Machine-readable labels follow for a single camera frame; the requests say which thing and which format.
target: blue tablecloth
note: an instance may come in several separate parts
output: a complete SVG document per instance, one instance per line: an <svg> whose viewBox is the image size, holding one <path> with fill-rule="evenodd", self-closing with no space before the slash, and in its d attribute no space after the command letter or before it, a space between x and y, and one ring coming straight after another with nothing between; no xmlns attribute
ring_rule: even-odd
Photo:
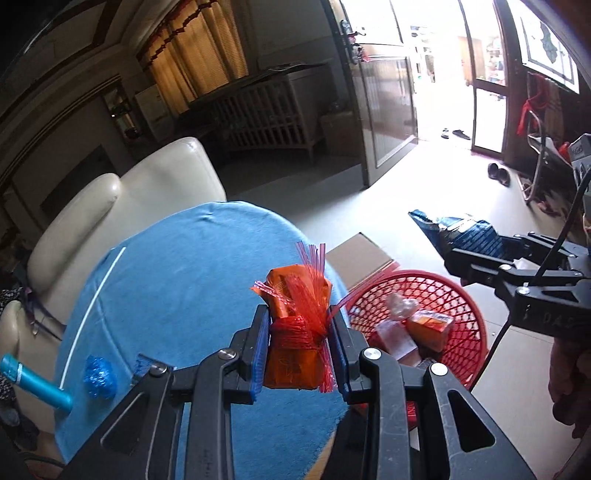
<svg viewBox="0 0 591 480"><path fill-rule="evenodd" d="M207 203L170 216L109 252L80 293L57 359L56 383L74 397L69 415L56 413L56 440L65 460L129 391L139 353L182 368L228 346L261 303L250 286L264 281L272 268L299 263L299 240L308 242L268 210L243 202ZM346 289L329 265L326 277L337 303ZM113 365L118 382L113 401L86 393L82 378L89 355ZM338 392L266 388L254 406L233 406L236 478L302 478L345 409ZM184 463L185 434L186 422L177 472Z"/></svg>

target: blue mesh ball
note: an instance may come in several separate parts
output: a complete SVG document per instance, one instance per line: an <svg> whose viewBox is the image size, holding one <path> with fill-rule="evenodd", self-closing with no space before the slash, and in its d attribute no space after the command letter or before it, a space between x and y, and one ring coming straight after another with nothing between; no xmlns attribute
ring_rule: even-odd
<svg viewBox="0 0 591 480"><path fill-rule="evenodd" d="M111 363L101 356L89 355L84 372L86 391L94 398L113 398L117 393L117 379Z"/></svg>

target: ceiling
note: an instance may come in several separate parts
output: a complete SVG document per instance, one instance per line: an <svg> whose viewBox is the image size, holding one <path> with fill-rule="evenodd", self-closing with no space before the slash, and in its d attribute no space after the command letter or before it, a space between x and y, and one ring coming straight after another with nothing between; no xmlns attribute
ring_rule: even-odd
<svg viewBox="0 0 591 480"><path fill-rule="evenodd" d="M73 0L0 83L0 125L63 73L109 47L133 55L178 0Z"/></svg>

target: orange package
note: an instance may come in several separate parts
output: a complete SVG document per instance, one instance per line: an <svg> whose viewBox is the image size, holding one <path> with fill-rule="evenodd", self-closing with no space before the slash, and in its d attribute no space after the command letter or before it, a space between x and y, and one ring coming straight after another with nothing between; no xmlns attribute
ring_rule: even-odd
<svg viewBox="0 0 591 480"><path fill-rule="evenodd" d="M332 285L324 278L323 266L323 261L320 265L312 260L274 268L264 284L252 288L269 305L272 319L263 381L268 388L332 391L326 342Z"/></svg>
<svg viewBox="0 0 591 480"><path fill-rule="evenodd" d="M453 325L449 315L429 310L419 310L405 324L415 342L436 352L443 352Z"/></svg>

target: curtain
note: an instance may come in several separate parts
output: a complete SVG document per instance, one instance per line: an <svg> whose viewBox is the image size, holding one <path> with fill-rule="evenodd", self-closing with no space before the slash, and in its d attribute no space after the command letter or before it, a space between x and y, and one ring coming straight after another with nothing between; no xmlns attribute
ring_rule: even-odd
<svg viewBox="0 0 591 480"><path fill-rule="evenodd" d="M230 0L183 2L152 36L144 60L173 113L248 75Z"/></svg>

